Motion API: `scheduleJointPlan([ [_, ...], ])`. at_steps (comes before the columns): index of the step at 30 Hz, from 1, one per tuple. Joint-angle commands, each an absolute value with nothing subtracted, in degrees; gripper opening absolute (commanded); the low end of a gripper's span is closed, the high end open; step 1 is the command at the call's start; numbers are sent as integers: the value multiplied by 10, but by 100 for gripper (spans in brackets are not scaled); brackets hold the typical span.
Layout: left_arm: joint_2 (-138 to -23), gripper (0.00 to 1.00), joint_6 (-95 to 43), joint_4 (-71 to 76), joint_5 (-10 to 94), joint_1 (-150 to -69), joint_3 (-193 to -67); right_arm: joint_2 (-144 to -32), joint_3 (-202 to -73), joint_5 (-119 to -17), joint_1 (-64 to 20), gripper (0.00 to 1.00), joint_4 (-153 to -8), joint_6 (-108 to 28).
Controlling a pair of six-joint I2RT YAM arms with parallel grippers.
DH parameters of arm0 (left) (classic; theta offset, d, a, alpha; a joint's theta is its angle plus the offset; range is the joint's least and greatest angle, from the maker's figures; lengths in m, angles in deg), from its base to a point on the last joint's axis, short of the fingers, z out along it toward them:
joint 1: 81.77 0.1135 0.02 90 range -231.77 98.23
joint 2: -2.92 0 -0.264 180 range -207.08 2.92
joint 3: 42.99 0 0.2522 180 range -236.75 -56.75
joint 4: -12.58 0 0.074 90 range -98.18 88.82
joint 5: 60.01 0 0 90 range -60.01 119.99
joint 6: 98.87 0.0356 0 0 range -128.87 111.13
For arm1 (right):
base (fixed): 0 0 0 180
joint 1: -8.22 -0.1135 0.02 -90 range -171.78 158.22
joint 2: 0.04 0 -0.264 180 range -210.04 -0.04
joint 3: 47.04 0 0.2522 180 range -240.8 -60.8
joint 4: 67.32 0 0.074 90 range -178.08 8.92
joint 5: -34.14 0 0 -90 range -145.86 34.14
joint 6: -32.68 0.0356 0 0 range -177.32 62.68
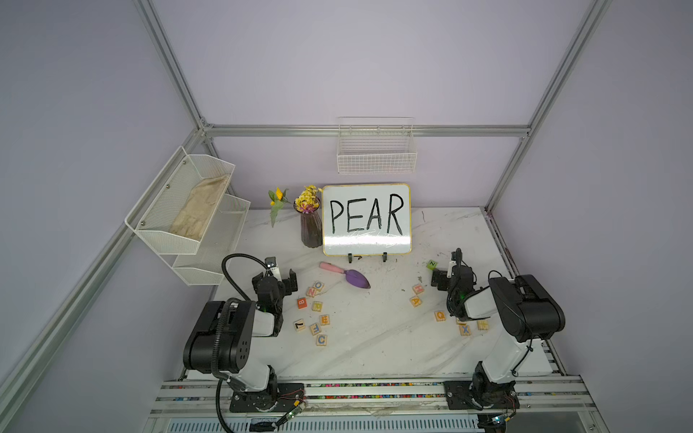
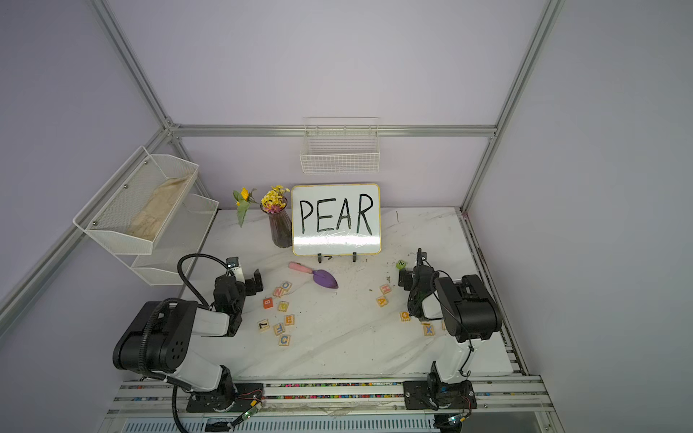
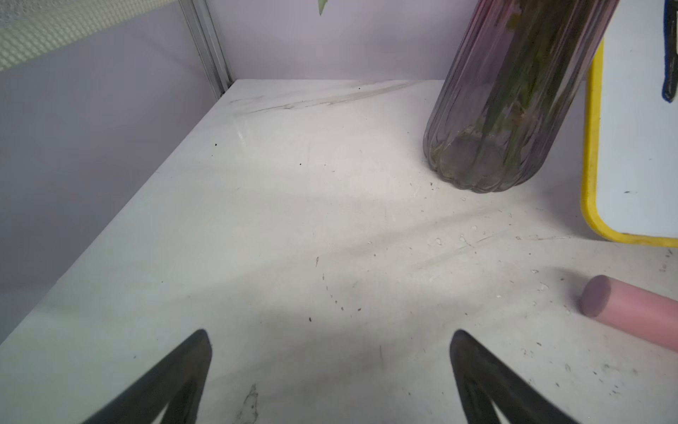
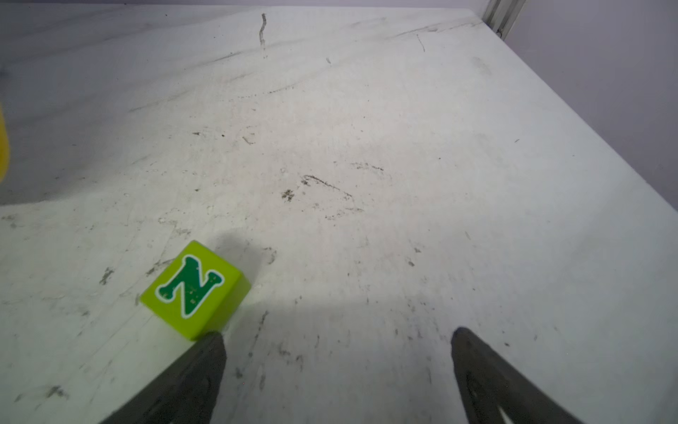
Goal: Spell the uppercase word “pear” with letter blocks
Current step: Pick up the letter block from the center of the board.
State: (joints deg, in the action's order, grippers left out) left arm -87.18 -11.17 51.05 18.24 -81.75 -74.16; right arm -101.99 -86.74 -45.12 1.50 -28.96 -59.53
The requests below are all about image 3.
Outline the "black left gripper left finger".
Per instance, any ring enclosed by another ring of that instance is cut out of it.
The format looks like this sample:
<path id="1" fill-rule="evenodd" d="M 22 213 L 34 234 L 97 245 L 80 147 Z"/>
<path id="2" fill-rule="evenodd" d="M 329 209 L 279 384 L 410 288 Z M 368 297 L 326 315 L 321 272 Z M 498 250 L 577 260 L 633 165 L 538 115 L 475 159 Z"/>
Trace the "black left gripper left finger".
<path id="1" fill-rule="evenodd" d="M 212 359 L 206 330 L 196 330 L 87 423 L 194 423 Z"/>

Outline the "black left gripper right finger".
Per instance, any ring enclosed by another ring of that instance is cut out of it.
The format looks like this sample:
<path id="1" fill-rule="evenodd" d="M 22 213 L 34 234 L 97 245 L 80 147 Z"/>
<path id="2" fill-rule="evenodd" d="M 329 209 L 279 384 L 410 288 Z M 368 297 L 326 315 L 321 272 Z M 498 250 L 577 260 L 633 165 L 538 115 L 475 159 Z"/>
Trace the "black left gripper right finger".
<path id="1" fill-rule="evenodd" d="M 498 412 L 510 423 L 575 422 L 465 330 L 451 339 L 450 361 L 469 423 L 498 423 Z"/>

